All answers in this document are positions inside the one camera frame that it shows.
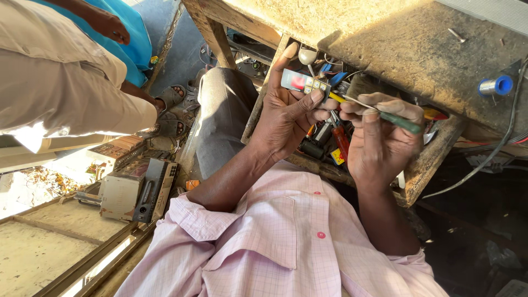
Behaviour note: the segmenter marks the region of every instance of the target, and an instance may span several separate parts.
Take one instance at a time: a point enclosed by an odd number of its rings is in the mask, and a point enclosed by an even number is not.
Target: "red wire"
[[[525,142],[525,141],[528,141],[528,137],[523,139],[523,140],[519,140],[517,142],[514,142],[512,144],[517,144],[517,143],[522,143],[522,142]],[[463,143],[470,143],[470,144],[480,144],[480,145],[486,145],[486,144],[491,144],[491,143],[485,143],[485,142],[474,142],[474,141],[457,141],[458,142],[463,142]]]
[[[528,140],[528,137],[525,138],[525,139],[523,139],[523,140],[519,140],[519,141],[517,141],[517,142],[514,142],[514,143],[512,143],[512,144],[517,144],[517,143],[525,142],[525,141],[527,141],[527,140]]]

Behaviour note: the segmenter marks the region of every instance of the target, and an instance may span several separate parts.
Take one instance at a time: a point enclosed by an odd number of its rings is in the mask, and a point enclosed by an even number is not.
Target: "electronic device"
[[[132,220],[137,197],[144,184],[148,158],[136,156],[122,168],[102,178],[99,189],[100,215],[105,218]]]
[[[127,135],[91,148],[87,150],[86,154],[88,157],[106,163],[105,173],[103,174],[105,175],[125,165],[146,150],[147,146],[143,138]]]
[[[325,102],[326,98],[330,95],[330,85],[327,83],[289,69],[284,69],[280,85],[287,89],[296,90],[305,94],[310,94],[314,89],[321,89],[325,93],[323,102]]]
[[[150,160],[132,220],[150,223],[163,215],[177,166],[170,161]]]

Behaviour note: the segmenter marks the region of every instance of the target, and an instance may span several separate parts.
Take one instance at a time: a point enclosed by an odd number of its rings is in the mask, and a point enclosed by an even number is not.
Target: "black wire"
[[[513,131],[513,124],[515,123],[515,111],[517,110],[517,100],[519,98],[519,92],[521,90],[521,82],[523,81],[523,76],[524,76],[524,71],[526,70],[527,61],[528,59],[524,60],[521,71],[519,72],[519,80],[517,82],[517,89],[515,90],[515,95],[513,97],[512,111],[510,113],[510,125],[508,126],[508,131],[506,131],[506,134],[504,134],[504,137],[502,137],[499,144],[495,147],[495,149],[491,152],[491,154],[489,154],[489,156],[486,158],[486,160],[484,160],[484,162],[482,162],[479,166],[473,169],[473,171],[471,171],[468,175],[466,175],[466,177],[464,177],[461,181],[457,182],[456,184],[452,185],[449,188],[443,189],[433,194],[426,195],[423,198],[428,198],[428,197],[436,196],[438,194],[445,193],[465,183],[473,175],[479,172],[484,166],[486,166],[486,164],[501,150],[501,148],[504,146],[504,144],[506,143],[506,141],[508,140],[508,138],[510,137]]]
[[[512,144],[517,141],[521,141],[528,137],[528,132],[524,132],[523,134],[520,134],[519,136],[516,136],[510,140],[508,140],[507,144]],[[463,147],[463,148],[456,148],[457,152],[465,153],[465,152],[477,152],[477,151],[485,151],[485,150],[492,150],[497,146],[498,143],[495,144],[485,144],[480,146],[473,146],[473,147]]]
[[[502,166],[502,168],[519,169],[519,170],[528,171],[528,167],[526,166],[506,165],[506,166]]]
[[[528,160],[528,156],[517,156],[517,155],[514,155],[514,154],[511,154],[509,152],[505,152],[505,151],[499,151],[500,153],[503,153],[505,155],[508,155],[509,157],[513,158],[513,159],[518,159],[518,160]],[[451,155],[475,155],[475,154],[469,154],[467,152],[459,152],[459,151],[456,151],[456,152],[453,152],[451,153]]]

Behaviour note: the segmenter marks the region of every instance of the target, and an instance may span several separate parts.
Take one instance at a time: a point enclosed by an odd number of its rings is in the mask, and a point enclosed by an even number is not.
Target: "solder wire spool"
[[[497,79],[485,78],[478,84],[478,94],[482,97],[491,95],[506,95],[513,88],[513,80],[507,75],[500,76]]]

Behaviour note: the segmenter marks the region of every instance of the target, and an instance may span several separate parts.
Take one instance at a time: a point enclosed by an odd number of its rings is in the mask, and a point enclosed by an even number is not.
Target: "grey trousers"
[[[202,77],[201,127],[195,137],[204,180],[244,148],[240,138],[257,97],[251,80],[236,70],[216,67]]]

